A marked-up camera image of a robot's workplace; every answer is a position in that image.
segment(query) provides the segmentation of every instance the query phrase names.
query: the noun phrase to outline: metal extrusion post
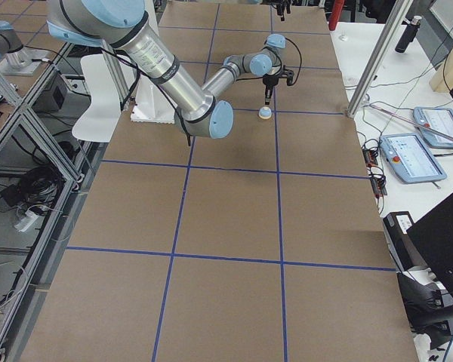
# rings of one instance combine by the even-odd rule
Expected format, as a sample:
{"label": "metal extrusion post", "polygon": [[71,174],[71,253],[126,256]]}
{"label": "metal extrusion post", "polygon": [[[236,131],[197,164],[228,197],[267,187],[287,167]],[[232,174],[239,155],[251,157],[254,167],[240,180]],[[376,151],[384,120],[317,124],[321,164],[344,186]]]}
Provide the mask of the metal extrusion post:
{"label": "metal extrusion post", "polygon": [[31,108],[27,108],[23,112],[22,125],[27,129],[27,132],[34,136],[37,146],[45,151],[65,179],[70,179],[72,181],[79,179],[79,171],[76,170],[74,164],[61,151],[55,138],[52,137],[40,118],[31,110]]}
{"label": "metal extrusion post", "polygon": [[410,8],[413,0],[396,0],[396,3],[391,11],[390,16],[387,19],[386,25],[384,25],[381,35],[377,40],[377,44],[372,51],[371,57],[369,58],[368,64],[366,65],[364,72],[362,73],[359,84],[354,92],[353,97],[347,107],[347,117],[354,118],[359,106],[361,105],[362,99],[368,92],[371,86],[374,76],[383,61],[384,55],[390,46],[391,40],[405,17],[408,9]]}
{"label": "metal extrusion post", "polygon": [[22,103],[22,99],[18,95],[18,93],[12,89],[10,86],[10,82],[4,78],[4,76],[0,73],[0,93],[2,93],[3,97],[7,100],[7,102],[11,103],[14,106],[19,106]]}
{"label": "metal extrusion post", "polygon": [[[111,46],[104,40],[103,48],[107,51],[110,51],[111,53],[114,53],[114,49],[112,49]],[[116,89],[118,91],[119,99],[122,101],[128,95],[129,89],[124,78],[124,74],[121,70],[121,66],[119,65],[119,61],[115,57],[105,52],[103,52],[103,56],[104,60],[106,61],[107,69],[109,70],[109,73],[111,73],[112,80],[114,81],[114,85],[116,86]]]}

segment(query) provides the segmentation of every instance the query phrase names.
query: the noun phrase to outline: power strip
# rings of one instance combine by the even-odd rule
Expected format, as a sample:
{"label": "power strip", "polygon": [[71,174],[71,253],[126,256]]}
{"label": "power strip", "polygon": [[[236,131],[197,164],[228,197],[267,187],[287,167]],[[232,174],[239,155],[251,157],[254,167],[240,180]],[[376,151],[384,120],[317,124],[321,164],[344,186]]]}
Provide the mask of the power strip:
{"label": "power strip", "polygon": [[26,232],[30,226],[39,218],[40,215],[34,213],[31,210],[25,212],[25,216],[22,217],[15,225],[15,229],[19,232]]}
{"label": "power strip", "polygon": [[[370,168],[372,166],[379,166],[378,160],[374,155],[374,152],[370,149],[363,149],[362,155],[364,156],[365,166]],[[383,196],[387,195],[386,187],[379,182],[378,179],[371,176],[369,177],[369,181],[371,182],[372,191],[376,198],[382,198]]]}

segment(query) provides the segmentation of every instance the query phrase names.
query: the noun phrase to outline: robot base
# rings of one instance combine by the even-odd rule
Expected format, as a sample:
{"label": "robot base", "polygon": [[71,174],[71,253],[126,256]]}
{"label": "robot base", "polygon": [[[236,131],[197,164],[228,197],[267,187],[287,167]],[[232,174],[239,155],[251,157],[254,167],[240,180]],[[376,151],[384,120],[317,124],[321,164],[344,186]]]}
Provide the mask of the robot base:
{"label": "robot base", "polygon": [[[32,59],[42,59],[48,55],[48,51],[38,51],[35,49],[27,49],[27,53]],[[28,66],[22,69],[15,69],[8,64],[8,61],[4,58],[0,62],[0,73],[3,75],[25,75],[31,77],[42,62],[31,62]]]}
{"label": "robot base", "polygon": [[136,106],[131,114],[135,122],[174,123],[174,109],[161,91],[142,77],[136,94]]}

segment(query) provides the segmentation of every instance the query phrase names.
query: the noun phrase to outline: chair backrest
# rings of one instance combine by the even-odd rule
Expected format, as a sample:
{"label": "chair backrest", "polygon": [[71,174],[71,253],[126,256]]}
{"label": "chair backrest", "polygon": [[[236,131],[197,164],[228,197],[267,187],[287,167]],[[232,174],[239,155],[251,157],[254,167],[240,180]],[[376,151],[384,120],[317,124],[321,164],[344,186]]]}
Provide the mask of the chair backrest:
{"label": "chair backrest", "polygon": [[[126,84],[131,86],[134,82],[133,70],[129,66],[120,64]],[[119,95],[103,55],[92,54],[81,58],[81,67],[91,94],[91,102],[94,105],[108,104],[110,102],[119,105]]]}
{"label": "chair backrest", "polygon": [[[78,140],[107,143],[121,117],[121,100],[102,54],[81,59],[82,72],[91,94],[91,105],[77,120],[72,135]],[[131,67],[121,64],[126,84],[134,83]]]}

